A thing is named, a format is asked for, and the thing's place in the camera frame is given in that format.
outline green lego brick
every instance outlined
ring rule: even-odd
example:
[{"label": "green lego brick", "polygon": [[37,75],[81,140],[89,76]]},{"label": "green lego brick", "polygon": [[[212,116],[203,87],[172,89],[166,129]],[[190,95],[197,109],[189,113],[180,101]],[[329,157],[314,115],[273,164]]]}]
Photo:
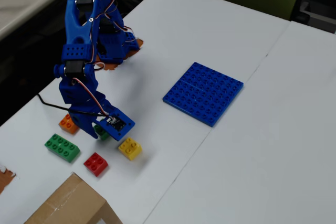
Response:
[{"label": "green lego brick", "polygon": [[63,137],[54,134],[45,144],[45,146],[58,156],[64,158],[69,163],[74,160],[74,158],[80,152],[77,145],[72,144],[68,140],[64,139]]},{"label": "green lego brick", "polygon": [[110,135],[99,125],[94,126],[94,131],[100,136],[103,141],[106,140]]}]

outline blue robotic arm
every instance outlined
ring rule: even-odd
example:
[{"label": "blue robotic arm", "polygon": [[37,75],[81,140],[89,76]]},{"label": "blue robotic arm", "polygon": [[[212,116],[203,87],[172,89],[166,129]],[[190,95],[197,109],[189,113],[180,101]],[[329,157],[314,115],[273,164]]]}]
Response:
[{"label": "blue robotic arm", "polygon": [[[83,24],[80,13],[86,18]],[[97,91],[96,56],[103,63],[122,63],[130,50],[139,50],[134,34],[124,27],[115,0],[68,0],[65,25],[67,43],[54,75],[62,77],[59,90],[64,102],[79,112],[70,112],[71,118],[94,138],[98,136],[92,123],[119,141],[135,123]],[[103,120],[97,120],[98,114]]]}]

